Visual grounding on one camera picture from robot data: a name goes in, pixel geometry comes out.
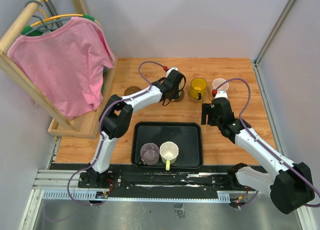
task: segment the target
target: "gray floor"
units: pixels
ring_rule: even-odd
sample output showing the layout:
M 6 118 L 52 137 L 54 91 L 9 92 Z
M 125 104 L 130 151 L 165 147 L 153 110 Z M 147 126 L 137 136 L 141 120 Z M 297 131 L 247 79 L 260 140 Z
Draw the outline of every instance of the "gray floor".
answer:
M 45 200 L 35 230 L 301 230 L 296 212 L 285 215 L 270 199 L 259 195 L 247 208 L 225 203 L 186 203 L 177 217 L 168 202 L 106 202 L 80 206 L 71 200 Z

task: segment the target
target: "yellow glass mug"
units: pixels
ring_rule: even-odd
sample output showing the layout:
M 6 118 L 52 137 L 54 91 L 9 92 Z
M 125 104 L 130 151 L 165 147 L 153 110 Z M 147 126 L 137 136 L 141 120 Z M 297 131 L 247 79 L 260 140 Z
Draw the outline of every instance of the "yellow glass mug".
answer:
M 206 96 L 207 82 L 202 78 L 195 78 L 191 81 L 190 97 L 194 100 L 204 100 Z

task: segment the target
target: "black tray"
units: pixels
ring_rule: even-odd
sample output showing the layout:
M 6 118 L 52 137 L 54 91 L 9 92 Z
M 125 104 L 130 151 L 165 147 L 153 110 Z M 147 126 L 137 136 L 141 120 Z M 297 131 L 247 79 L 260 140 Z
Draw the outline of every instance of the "black tray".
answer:
M 179 155 L 171 169 L 198 169 L 203 163 L 201 128 L 194 122 L 141 121 L 134 127 L 131 162 L 141 168 L 165 168 L 161 157 L 154 166 L 144 165 L 140 149 L 144 144 L 154 143 L 159 148 L 165 142 L 174 142 Z

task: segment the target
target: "wooden rod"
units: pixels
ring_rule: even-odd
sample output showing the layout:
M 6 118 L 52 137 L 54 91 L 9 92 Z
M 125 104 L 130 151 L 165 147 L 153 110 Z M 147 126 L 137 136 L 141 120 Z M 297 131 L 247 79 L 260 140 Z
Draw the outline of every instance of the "wooden rod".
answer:
M 21 69 L 0 50 L 0 68 L 18 84 L 29 96 L 46 110 L 64 129 L 76 131 L 77 129 L 60 113 L 36 85 L 21 71 Z
M 38 3 L 31 2 L 23 9 L 23 11 L 20 13 L 20 15 L 17 17 L 17 19 L 8 29 L 8 31 L 6 31 L 6 33 L 1 38 L 0 40 L 1 51 L 3 51 L 4 53 L 8 52 L 11 45 L 15 42 L 17 37 L 19 37 L 21 31 L 28 24 L 29 20 L 35 14 L 38 8 L 39 8 Z
M 83 0 L 71 0 L 71 2 L 77 14 L 87 14 L 87 9 Z

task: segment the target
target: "pink shirt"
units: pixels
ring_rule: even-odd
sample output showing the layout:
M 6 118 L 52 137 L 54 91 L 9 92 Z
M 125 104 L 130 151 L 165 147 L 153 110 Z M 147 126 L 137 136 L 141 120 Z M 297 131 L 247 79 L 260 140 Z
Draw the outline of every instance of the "pink shirt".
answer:
M 49 34 L 21 35 L 7 55 L 68 119 L 99 107 L 103 67 L 115 60 L 103 30 L 82 17 Z

